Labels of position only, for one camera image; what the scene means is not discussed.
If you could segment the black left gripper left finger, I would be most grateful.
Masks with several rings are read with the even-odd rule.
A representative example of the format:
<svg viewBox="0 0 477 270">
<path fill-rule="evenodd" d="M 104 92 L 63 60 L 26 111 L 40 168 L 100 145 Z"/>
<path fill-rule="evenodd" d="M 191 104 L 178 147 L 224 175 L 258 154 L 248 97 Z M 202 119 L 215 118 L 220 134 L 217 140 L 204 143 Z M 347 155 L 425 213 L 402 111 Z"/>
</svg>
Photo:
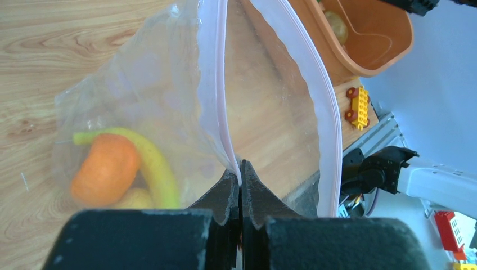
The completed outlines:
<svg viewBox="0 0 477 270">
<path fill-rule="evenodd" d="M 44 269 L 232 269 L 239 240 L 232 172 L 185 209 L 82 210 L 63 226 Z"/>
</svg>

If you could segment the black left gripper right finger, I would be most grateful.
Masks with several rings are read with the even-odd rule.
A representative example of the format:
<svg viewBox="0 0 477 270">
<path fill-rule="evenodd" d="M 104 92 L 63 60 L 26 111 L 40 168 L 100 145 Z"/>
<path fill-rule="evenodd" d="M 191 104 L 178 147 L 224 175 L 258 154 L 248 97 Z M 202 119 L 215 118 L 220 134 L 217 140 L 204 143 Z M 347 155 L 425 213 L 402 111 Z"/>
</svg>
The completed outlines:
<svg viewBox="0 0 477 270">
<path fill-rule="evenodd" d="M 392 218 L 307 218 L 241 170 L 244 269 L 429 269 L 414 232 Z"/>
</svg>

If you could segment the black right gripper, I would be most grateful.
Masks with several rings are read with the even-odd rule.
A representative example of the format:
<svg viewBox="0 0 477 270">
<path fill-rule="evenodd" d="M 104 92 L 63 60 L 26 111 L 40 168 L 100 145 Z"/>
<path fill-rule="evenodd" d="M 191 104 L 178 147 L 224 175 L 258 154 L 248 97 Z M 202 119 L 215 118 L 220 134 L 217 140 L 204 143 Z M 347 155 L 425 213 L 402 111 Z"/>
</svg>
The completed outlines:
<svg viewBox="0 0 477 270">
<path fill-rule="evenodd" d="M 409 14 L 416 14 L 424 17 L 429 11 L 436 8 L 440 0 L 381 0 L 394 7 L 400 8 Z M 450 0 L 460 6 L 476 8 L 476 0 Z"/>
</svg>

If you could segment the yellow toy banana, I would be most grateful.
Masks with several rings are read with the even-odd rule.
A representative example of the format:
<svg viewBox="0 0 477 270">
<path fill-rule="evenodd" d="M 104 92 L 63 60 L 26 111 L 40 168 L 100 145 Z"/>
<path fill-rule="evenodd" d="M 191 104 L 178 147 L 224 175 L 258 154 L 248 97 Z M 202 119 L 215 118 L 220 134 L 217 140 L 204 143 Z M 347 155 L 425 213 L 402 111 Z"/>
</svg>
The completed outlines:
<svg viewBox="0 0 477 270">
<path fill-rule="evenodd" d="M 159 209 L 178 209 L 181 206 L 176 177 L 156 145 L 143 135 L 127 128 L 106 128 L 73 134 L 76 145 L 87 145 L 100 134 L 111 133 L 129 139 L 137 148 L 141 158 L 140 171 L 152 197 L 153 205 Z"/>
</svg>

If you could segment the yellow wrinkled round fruit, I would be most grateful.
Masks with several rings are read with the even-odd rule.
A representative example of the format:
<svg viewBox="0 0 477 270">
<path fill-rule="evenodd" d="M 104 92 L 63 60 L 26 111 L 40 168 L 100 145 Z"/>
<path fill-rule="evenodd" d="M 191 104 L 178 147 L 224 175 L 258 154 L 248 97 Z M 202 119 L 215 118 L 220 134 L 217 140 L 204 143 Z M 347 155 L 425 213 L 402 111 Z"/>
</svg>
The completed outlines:
<svg viewBox="0 0 477 270">
<path fill-rule="evenodd" d="M 153 207 L 151 195 L 144 188 L 131 188 L 112 206 L 113 209 L 152 209 Z"/>
</svg>

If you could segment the orange tangerine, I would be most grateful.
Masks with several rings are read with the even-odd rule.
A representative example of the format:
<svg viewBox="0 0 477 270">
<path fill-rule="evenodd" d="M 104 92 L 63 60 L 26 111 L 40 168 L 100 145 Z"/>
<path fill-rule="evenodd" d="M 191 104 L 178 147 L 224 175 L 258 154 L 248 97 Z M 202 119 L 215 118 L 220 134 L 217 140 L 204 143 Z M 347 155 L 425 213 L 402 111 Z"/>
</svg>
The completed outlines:
<svg viewBox="0 0 477 270">
<path fill-rule="evenodd" d="M 100 133 L 73 177 L 71 196 L 88 207 L 117 203 L 135 180 L 141 158 L 134 143 L 122 135 Z"/>
</svg>

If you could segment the clear zip top bag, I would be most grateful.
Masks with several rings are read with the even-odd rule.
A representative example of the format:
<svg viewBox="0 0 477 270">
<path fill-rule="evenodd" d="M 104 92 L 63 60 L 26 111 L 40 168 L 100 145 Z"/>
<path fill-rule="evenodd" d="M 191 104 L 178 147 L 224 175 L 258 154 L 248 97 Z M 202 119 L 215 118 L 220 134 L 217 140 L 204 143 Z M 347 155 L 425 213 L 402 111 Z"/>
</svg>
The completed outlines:
<svg viewBox="0 0 477 270">
<path fill-rule="evenodd" d="M 316 213 L 337 215 L 337 97 L 289 1 L 175 1 L 58 94 L 55 109 L 51 172 L 66 192 L 91 147 L 73 134 L 121 127 L 165 156 L 180 208 L 243 158 L 278 197 L 318 176 Z"/>
</svg>

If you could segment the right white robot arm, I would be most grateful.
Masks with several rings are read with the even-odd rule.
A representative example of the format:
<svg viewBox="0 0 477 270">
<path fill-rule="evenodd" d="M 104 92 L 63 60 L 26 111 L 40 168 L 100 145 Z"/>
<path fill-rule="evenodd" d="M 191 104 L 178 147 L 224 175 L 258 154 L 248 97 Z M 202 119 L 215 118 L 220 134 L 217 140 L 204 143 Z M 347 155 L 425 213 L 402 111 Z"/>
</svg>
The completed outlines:
<svg viewBox="0 0 477 270">
<path fill-rule="evenodd" d="M 418 152 L 399 191 L 475 218 L 476 8 L 440 1 L 411 21 L 411 52 L 363 83 Z"/>
</svg>

